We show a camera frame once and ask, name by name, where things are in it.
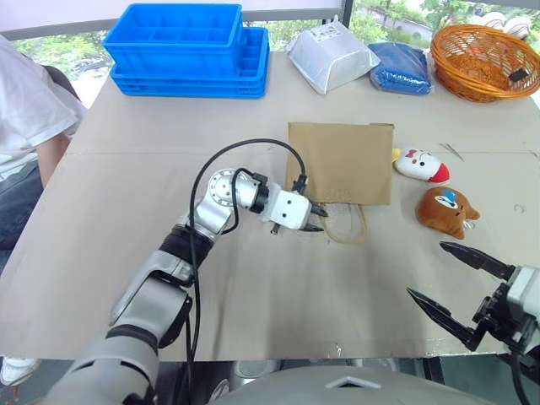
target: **white shoe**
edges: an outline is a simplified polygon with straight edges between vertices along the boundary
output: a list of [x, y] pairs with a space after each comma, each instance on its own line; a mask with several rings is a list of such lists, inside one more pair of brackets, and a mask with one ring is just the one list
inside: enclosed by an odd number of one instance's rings
[[506, 21], [503, 32], [524, 40], [531, 34], [531, 19], [526, 15], [518, 15]]
[[485, 14], [482, 18], [482, 23], [480, 25], [485, 25], [489, 28], [495, 28], [496, 30], [503, 30], [505, 25], [506, 17], [504, 14], [499, 13], [498, 11], [492, 11], [491, 13]]
[[30, 378], [40, 363], [39, 359], [4, 357], [0, 371], [0, 382], [5, 386], [16, 386]]

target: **orange woven basket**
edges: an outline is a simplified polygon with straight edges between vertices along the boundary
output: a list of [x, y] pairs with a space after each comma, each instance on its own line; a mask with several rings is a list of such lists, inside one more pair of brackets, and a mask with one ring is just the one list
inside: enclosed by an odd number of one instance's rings
[[453, 25], [431, 42], [435, 75], [452, 93], [489, 103], [540, 89], [540, 57], [523, 40], [482, 25]]

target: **blue bag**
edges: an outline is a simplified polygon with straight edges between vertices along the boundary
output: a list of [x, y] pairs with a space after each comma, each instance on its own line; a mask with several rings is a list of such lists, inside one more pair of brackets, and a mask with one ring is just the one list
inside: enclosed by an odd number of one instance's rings
[[408, 95], [426, 95], [431, 91], [428, 63], [421, 50], [396, 42], [368, 47], [381, 60], [370, 72], [371, 82], [378, 89]]

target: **blue plastic crate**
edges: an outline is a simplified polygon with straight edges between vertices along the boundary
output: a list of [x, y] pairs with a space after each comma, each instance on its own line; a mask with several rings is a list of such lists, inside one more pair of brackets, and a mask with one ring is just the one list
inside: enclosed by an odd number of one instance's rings
[[260, 98], [266, 92], [268, 33], [264, 28], [245, 28], [237, 75], [209, 78], [167, 74], [129, 74], [114, 66], [111, 77], [126, 95]]
[[125, 73], [233, 75], [241, 33], [238, 4], [132, 4], [103, 46]]

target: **red and white plush toy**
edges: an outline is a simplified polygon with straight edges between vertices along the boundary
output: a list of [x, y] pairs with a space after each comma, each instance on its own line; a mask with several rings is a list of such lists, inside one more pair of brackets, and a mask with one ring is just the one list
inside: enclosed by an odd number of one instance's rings
[[402, 175], [432, 183], [450, 180], [450, 171], [432, 154], [418, 148], [392, 150], [394, 167]]

